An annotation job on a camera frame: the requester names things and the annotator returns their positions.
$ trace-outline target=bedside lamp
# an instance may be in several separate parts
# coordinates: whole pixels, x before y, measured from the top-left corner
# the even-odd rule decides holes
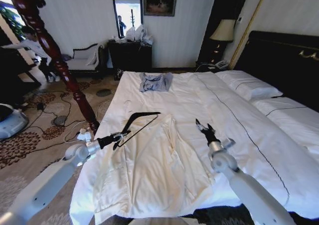
[[[220,60],[222,53],[224,52],[227,42],[232,42],[234,40],[234,19],[222,19],[209,39],[218,41],[216,48],[213,50],[212,60],[214,63],[215,60]]]

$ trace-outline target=black headboard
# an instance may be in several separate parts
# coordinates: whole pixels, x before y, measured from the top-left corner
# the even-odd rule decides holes
[[[319,112],[319,36],[252,31],[234,69]]]

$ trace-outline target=folded gray shirt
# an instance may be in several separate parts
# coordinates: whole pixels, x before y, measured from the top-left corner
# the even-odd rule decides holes
[[[171,82],[173,80],[173,74],[169,72],[166,74],[160,74],[158,76],[152,76],[146,75],[145,73],[140,73],[140,78],[142,80],[140,85],[140,92],[168,92]]]

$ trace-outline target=shirt sleeve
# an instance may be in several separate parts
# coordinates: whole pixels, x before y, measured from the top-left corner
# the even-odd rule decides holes
[[[2,48],[5,49],[20,49],[20,48],[24,48],[25,45],[23,42],[21,43],[17,43],[17,44],[10,44],[10,45],[6,45],[6,46],[1,46]]]

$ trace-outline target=gold trim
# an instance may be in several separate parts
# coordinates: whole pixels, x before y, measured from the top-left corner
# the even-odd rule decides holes
[[[304,54],[304,51],[302,50],[300,53],[299,53],[299,55],[301,56],[301,57],[303,57],[303,58],[312,58],[312,59],[314,59],[314,60],[316,60],[316,61],[319,61],[319,58],[317,57],[317,53],[315,52],[315,53],[313,53],[313,54],[311,54],[311,55],[308,55],[308,56],[306,56],[305,54]]]
[[[246,27],[246,30],[245,30],[244,34],[242,35],[242,37],[241,37],[241,39],[240,39],[240,42],[239,42],[239,44],[238,44],[238,46],[237,46],[237,48],[236,48],[236,50],[235,50],[235,52],[234,52],[234,54],[233,54],[231,60],[230,60],[229,68],[230,68],[231,70],[233,70],[234,67],[235,67],[235,65],[233,65],[234,60],[235,60],[235,57],[237,56],[237,53],[238,53],[238,51],[239,51],[239,48],[241,47],[241,45],[242,45],[243,42],[244,42],[244,39],[245,39],[245,37],[246,37],[246,35],[247,35],[248,31],[249,31],[249,28],[250,28],[252,22],[254,21],[254,19],[255,19],[255,17],[256,17],[256,14],[257,14],[257,12],[258,12],[258,10],[259,10],[260,5],[261,5],[262,2],[263,2],[263,0],[259,0],[257,6],[256,6],[256,8],[255,8],[255,11],[254,11],[253,15],[251,16],[251,18],[250,18],[250,20],[249,20],[249,23],[248,23],[248,25],[247,25],[247,27]]]
[[[304,48],[304,49],[310,49],[310,50],[319,51],[319,48],[316,48],[316,47],[307,47],[307,46],[298,45],[298,44],[291,44],[291,43],[285,43],[285,42],[277,42],[277,41],[271,41],[271,40],[265,40],[265,39],[258,39],[258,41],[272,42],[272,43],[277,43],[277,44],[281,44],[281,45],[287,45],[287,46],[292,46],[292,47],[301,47],[301,48]]]

